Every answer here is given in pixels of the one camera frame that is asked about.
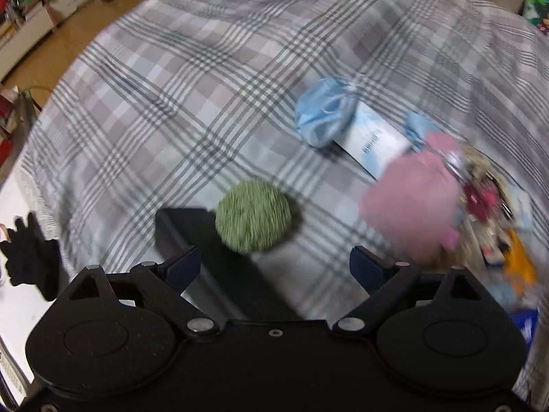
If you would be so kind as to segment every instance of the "light blue drawstring bag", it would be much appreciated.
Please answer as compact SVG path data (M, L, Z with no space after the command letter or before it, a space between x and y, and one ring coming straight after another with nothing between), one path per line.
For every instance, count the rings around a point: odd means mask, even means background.
M327 146L349 124L358 99L354 82L326 77L304 92L295 106L295 131L310 146Z

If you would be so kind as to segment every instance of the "wooden floor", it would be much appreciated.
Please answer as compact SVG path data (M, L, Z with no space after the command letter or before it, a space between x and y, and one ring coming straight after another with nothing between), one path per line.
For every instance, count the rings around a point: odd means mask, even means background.
M21 90L35 85L53 89L65 70L99 32L144 0L94 0L69 17L59 29L39 43L21 60L4 80L11 88ZM32 96L43 106L49 93L32 90Z

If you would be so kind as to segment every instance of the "white table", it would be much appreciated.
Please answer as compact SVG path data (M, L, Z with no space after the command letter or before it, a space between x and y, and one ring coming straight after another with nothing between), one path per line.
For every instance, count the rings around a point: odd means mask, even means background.
M0 190L0 223L13 228L15 217L21 216L26 219L28 211L29 208L12 173ZM12 358L30 382L34 376L26 360L25 342L51 302L46 302L35 286L13 287L6 276L5 257L1 253L0 264L3 275L0 283L0 335ZM9 379L7 383L15 400L21 403L23 396L13 387Z

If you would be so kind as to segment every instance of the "colorful picture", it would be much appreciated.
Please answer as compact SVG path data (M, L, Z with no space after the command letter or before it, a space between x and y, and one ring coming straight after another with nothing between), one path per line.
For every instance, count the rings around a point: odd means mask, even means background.
M522 16L547 35L549 30L549 0L525 0Z

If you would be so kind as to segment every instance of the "plaid bedsheet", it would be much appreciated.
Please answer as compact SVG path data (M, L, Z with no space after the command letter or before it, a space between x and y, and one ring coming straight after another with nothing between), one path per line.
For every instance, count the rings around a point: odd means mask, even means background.
M254 259L300 313L333 321L364 298L348 271L352 246L392 252L359 219L370 176L335 144L307 147L294 106L321 77L359 74L361 100L394 126L424 112L531 194L526 244L544 267L549 43L485 0L148 0L61 79L21 174L72 269L109 272L154 258L161 206L215 209L239 181L269 180L302 221ZM549 399L548 316L543 299L517 383L537 408Z

